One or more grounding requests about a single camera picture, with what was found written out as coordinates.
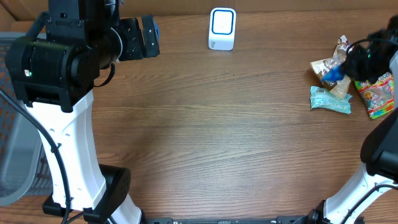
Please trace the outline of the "blue Oreo cookie pack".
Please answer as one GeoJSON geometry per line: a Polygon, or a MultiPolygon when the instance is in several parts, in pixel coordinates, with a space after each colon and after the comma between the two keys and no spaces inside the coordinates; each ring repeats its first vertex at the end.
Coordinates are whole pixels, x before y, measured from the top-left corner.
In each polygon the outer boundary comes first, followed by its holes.
{"type": "Polygon", "coordinates": [[[345,74],[341,70],[340,67],[332,68],[329,72],[327,72],[323,78],[323,82],[337,82],[344,79],[345,74]]]}

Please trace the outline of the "green Haribo gummy bag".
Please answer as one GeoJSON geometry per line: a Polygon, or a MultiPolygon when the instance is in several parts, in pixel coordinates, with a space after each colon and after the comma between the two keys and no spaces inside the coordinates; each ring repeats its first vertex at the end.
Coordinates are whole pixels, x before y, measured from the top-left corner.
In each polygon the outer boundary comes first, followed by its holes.
{"type": "Polygon", "coordinates": [[[354,84],[370,118],[376,119],[394,109],[394,78],[391,73],[380,76],[375,84],[368,81],[355,81],[354,84]]]}

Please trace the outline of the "dried mushroom snack bag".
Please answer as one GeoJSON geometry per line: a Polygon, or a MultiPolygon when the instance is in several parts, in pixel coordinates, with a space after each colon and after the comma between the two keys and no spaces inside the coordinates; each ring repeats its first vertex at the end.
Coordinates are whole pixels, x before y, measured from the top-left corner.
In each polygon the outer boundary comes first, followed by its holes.
{"type": "Polygon", "coordinates": [[[346,50],[349,46],[350,42],[342,35],[337,41],[332,57],[310,63],[322,85],[341,99],[346,96],[351,83],[351,79],[340,68],[346,60],[346,50]]]}

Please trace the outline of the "light teal snack packet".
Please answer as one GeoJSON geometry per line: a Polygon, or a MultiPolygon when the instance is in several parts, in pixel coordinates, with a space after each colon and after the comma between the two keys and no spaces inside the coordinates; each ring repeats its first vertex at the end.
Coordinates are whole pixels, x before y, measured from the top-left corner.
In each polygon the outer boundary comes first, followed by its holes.
{"type": "Polygon", "coordinates": [[[351,113],[351,104],[349,100],[352,96],[350,94],[346,94],[343,98],[339,98],[330,93],[326,88],[318,86],[312,86],[310,94],[311,109],[324,108],[344,114],[351,113]]]}

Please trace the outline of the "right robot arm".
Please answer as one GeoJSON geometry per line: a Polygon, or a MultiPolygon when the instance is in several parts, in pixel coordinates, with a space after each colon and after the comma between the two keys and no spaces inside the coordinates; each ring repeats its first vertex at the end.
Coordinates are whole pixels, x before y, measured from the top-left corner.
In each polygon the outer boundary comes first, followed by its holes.
{"type": "Polygon", "coordinates": [[[322,200],[297,223],[361,223],[359,219],[382,194],[397,189],[397,16],[385,29],[369,34],[343,48],[332,58],[333,66],[322,76],[324,82],[352,79],[363,85],[358,91],[365,100],[379,99],[372,90],[383,91],[391,98],[388,115],[364,140],[361,165],[355,174],[332,197],[322,200]]]}

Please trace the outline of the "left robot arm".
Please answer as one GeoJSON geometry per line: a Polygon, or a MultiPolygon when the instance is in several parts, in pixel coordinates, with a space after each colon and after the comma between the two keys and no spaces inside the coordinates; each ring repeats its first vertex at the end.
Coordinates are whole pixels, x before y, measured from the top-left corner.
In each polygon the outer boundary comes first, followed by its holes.
{"type": "Polygon", "coordinates": [[[118,1],[49,0],[49,8],[6,54],[20,113],[38,130],[53,190],[48,215],[88,223],[141,224],[129,195],[131,172],[98,162],[92,110],[100,72],[116,62],[156,57],[159,28],[150,14],[121,19],[118,1]]]}

